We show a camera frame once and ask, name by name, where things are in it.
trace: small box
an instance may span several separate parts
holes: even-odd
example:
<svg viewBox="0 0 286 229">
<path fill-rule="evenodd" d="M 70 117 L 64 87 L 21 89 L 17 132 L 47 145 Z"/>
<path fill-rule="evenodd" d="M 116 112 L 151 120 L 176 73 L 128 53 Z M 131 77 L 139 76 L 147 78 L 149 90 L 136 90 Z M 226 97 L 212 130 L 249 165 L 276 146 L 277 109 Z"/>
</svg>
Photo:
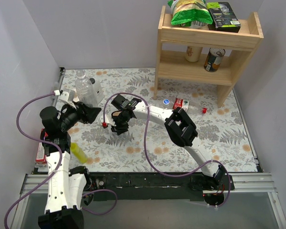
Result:
<svg viewBox="0 0 286 229">
<path fill-rule="evenodd" d="M 240 30 L 241 24 L 228 2 L 209 2 L 206 7 L 213 18 L 213 24 L 208 25 L 209 30 L 224 32 Z"/>
<path fill-rule="evenodd" d="M 35 162 L 36 162 L 36 165 L 35 165 L 36 167 L 45 166 L 47 164 L 46 155 L 44 154 L 44 148 L 41 142 L 39 142 L 38 144 Z"/>
</svg>

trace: plastic bottle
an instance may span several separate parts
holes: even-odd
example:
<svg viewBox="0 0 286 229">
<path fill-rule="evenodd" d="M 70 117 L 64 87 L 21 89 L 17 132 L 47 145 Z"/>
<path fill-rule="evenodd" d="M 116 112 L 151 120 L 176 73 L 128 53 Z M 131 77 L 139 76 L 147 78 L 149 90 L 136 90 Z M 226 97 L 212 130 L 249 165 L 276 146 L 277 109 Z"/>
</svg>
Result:
<svg viewBox="0 0 286 229">
<path fill-rule="evenodd" d="M 84 70 L 76 71 L 77 80 L 75 81 L 75 88 L 78 98 L 88 107 L 98 107 L 97 99 L 95 97 L 93 85 Z"/>
<path fill-rule="evenodd" d="M 76 156 L 76 158 L 80 161 L 80 163 L 84 164 L 87 162 L 88 158 L 86 154 L 75 142 L 71 142 L 70 150 L 74 154 L 74 156 Z"/>
<path fill-rule="evenodd" d="M 207 108 L 200 106 L 199 103 L 175 97 L 164 99 L 163 107 L 165 109 L 175 109 L 177 107 L 182 107 L 188 115 L 203 115 L 207 111 Z"/>
</svg>

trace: floral mat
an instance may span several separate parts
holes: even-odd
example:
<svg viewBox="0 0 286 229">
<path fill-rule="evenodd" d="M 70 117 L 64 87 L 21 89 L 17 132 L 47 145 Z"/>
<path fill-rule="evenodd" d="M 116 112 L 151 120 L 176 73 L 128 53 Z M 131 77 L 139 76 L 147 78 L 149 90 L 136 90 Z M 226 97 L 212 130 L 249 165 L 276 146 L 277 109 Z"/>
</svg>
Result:
<svg viewBox="0 0 286 229">
<path fill-rule="evenodd" d="M 102 109 L 106 99 L 117 92 L 141 95 L 150 105 L 159 107 L 164 98 L 173 96 L 199 103 L 207 108 L 207 113 L 190 117 L 197 126 L 197 140 L 213 159 L 221 161 L 230 172 L 257 171 L 233 92 L 218 109 L 216 85 L 160 79 L 157 100 L 153 100 L 154 72 L 154 68 L 89 69 L 86 75 L 101 82 L 105 95 L 99 104 Z M 75 80 L 76 70 L 67 70 L 61 88 L 73 89 Z M 62 105 L 58 102 L 56 107 L 61 109 Z M 109 114 L 114 110 L 111 104 L 106 108 Z M 133 118 L 129 131 L 117 136 L 110 128 L 103 129 L 97 121 L 91 125 L 77 123 L 69 134 L 71 141 L 86 153 L 88 162 L 85 165 L 91 172 L 153 172 L 143 151 L 145 124 L 145 120 Z M 188 172 L 197 167 L 194 159 L 183 148 L 174 145 L 166 129 L 158 124 L 149 124 L 147 148 L 152 163 L 161 171 Z M 70 168 L 79 165 L 77 158 L 72 156 Z"/>
</svg>

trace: yellow object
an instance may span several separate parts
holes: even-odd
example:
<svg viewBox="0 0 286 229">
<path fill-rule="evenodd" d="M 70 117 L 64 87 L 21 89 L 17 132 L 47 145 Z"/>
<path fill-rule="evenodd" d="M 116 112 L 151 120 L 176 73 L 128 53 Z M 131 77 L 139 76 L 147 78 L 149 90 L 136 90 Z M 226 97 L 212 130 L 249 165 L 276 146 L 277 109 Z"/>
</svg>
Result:
<svg viewBox="0 0 286 229">
<path fill-rule="evenodd" d="M 87 156 L 76 143 L 71 142 L 70 150 L 74 154 L 74 156 L 76 156 L 76 158 L 80 161 L 80 163 L 84 164 L 87 162 Z"/>
</svg>

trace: black box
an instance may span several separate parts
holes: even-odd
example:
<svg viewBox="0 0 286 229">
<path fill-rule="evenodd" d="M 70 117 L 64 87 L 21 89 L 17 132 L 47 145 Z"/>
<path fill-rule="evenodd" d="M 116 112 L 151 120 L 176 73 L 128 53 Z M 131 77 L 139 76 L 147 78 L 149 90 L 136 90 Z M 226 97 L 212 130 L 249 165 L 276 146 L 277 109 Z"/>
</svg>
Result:
<svg viewBox="0 0 286 229">
<path fill-rule="evenodd" d="M 224 32 L 240 30 L 241 24 L 228 2 L 209 2 L 206 7 L 213 18 L 213 24 L 208 25 L 209 30 Z"/>
</svg>

